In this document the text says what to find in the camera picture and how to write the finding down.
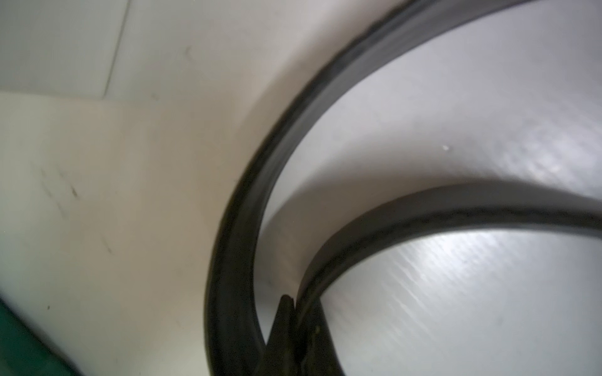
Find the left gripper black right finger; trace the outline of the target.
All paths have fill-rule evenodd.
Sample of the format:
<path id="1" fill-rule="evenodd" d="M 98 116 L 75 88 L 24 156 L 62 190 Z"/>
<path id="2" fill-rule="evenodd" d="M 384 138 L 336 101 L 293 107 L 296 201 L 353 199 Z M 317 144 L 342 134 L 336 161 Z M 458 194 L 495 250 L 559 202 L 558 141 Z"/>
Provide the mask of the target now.
<path id="1" fill-rule="evenodd" d="M 301 325 L 300 350 L 302 375 L 344 376 L 332 335 L 320 302 L 314 304 Z"/>

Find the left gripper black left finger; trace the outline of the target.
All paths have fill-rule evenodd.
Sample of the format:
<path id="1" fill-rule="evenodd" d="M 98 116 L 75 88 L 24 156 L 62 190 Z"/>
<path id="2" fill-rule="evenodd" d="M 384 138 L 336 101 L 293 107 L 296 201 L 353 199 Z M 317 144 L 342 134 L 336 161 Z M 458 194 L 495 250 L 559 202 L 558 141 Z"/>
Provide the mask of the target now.
<path id="1" fill-rule="evenodd" d="M 264 354 L 256 368 L 256 375 L 297 375 L 295 313 L 293 298 L 283 295 L 278 304 Z"/>

